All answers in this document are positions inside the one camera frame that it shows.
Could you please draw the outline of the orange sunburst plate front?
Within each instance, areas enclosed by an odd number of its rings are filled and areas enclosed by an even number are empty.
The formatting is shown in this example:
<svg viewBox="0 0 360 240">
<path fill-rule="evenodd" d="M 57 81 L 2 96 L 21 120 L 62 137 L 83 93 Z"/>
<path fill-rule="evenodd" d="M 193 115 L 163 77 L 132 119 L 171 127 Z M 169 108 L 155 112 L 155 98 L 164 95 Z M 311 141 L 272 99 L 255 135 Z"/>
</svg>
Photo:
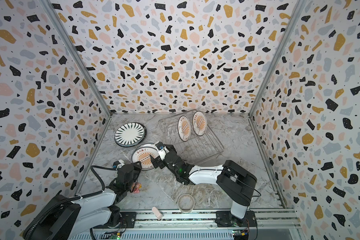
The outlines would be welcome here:
<svg viewBox="0 0 360 240">
<path fill-rule="evenodd" d="M 153 143 L 148 143 L 139 146 L 132 154 L 132 163 L 140 162 L 143 171 L 149 171 L 154 169 L 154 165 L 151 162 L 153 159 L 159 156 L 158 150 Z"/>
</svg>

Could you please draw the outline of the orange sunburst plate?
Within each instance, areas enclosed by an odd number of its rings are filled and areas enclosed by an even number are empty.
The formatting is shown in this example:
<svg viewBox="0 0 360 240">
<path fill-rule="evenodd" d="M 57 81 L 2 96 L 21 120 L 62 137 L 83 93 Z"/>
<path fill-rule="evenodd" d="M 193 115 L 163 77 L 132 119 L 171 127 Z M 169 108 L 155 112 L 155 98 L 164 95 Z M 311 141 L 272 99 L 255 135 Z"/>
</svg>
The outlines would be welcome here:
<svg viewBox="0 0 360 240">
<path fill-rule="evenodd" d="M 206 115 L 201 111 L 196 111 L 193 115 L 192 125 L 197 136 L 203 136 L 208 127 Z"/>
<path fill-rule="evenodd" d="M 191 123 L 186 116 L 181 116 L 178 121 L 178 134 L 183 142 L 187 142 L 191 137 Z"/>
<path fill-rule="evenodd" d="M 140 162 L 143 171 L 149 171 L 154 169 L 154 165 L 151 162 L 153 159 L 159 156 L 158 150 L 153 143 L 148 143 L 139 146 L 132 154 L 132 163 Z"/>
</svg>

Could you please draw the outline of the white striped plate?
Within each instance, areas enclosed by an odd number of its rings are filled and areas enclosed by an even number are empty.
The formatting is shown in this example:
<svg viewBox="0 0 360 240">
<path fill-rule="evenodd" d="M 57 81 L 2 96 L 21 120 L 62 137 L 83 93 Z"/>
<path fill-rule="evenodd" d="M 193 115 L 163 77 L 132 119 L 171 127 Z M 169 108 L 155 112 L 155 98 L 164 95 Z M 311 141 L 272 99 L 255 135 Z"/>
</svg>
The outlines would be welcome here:
<svg viewBox="0 0 360 240">
<path fill-rule="evenodd" d="M 115 142 L 121 147 L 133 147 L 142 142 L 147 135 L 147 129 L 140 123 L 126 123 L 115 132 Z"/>
</svg>

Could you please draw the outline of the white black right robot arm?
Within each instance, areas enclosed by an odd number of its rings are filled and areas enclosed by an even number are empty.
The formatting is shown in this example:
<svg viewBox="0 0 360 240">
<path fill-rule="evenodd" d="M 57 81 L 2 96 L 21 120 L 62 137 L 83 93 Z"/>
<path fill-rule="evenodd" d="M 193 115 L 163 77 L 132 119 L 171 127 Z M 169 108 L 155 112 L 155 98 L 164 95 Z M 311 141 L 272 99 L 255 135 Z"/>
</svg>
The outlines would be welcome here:
<svg viewBox="0 0 360 240">
<path fill-rule="evenodd" d="M 243 227 L 247 223 L 246 212 L 257 184 L 257 178 L 253 174 L 231 160 L 215 167 L 200 167 L 183 160 L 173 145 L 157 142 L 155 148 L 159 153 L 158 157 L 151 157 L 155 168 L 169 169 L 177 182 L 185 186 L 217 185 L 232 199 L 229 214 L 223 216 L 222 212 L 217 213 L 216 224 L 219 227 Z"/>
</svg>

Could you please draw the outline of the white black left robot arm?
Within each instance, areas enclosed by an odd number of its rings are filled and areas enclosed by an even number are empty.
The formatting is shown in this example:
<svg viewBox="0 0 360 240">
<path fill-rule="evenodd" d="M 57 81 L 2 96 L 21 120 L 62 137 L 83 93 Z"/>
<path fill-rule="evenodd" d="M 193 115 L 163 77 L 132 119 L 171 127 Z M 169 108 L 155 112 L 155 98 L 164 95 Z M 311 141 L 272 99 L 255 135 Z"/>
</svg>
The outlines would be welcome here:
<svg viewBox="0 0 360 240">
<path fill-rule="evenodd" d="M 101 190 L 67 198 L 53 197 L 23 232 L 25 240 L 68 240 L 95 227 L 114 228 L 126 223 L 117 204 L 135 189 L 142 171 L 140 162 L 124 164 L 116 161 L 109 169 L 116 173 L 109 185 L 105 185 L 96 169 L 90 170 L 101 183 Z"/>
</svg>

